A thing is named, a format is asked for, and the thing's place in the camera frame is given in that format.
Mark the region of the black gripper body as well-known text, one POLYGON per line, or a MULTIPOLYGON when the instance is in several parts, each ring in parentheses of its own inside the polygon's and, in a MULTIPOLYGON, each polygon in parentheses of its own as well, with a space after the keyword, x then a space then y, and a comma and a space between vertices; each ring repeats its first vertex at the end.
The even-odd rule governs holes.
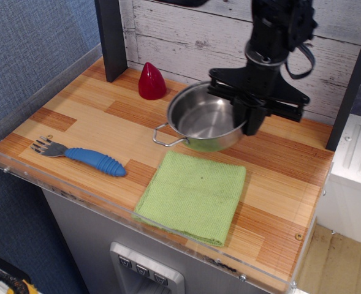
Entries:
POLYGON ((299 122, 310 98, 282 77, 280 67, 249 60, 241 68, 210 69, 208 92, 231 104, 262 107, 268 115, 299 122))

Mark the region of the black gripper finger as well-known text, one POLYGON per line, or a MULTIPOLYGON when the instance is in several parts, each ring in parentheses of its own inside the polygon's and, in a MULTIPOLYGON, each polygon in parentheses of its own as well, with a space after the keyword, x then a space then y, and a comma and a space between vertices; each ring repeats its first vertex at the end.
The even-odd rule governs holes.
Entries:
POLYGON ((255 135, 268 114, 268 109, 258 99, 232 100, 232 114, 234 127, 241 127, 244 135, 255 135))

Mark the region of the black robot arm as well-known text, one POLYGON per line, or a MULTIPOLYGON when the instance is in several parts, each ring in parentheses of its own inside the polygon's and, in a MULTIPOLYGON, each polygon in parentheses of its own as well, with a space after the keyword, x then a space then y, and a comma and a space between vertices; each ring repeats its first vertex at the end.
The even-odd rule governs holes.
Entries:
POLYGON ((277 115, 299 122, 309 97, 281 75, 289 53, 299 49, 315 65, 305 46, 317 27, 312 1, 252 1, 253 30, 245 46, 246 65, 213 68, 208 92, 230 101, 234 126, 257 133, 265 117, 277 115))

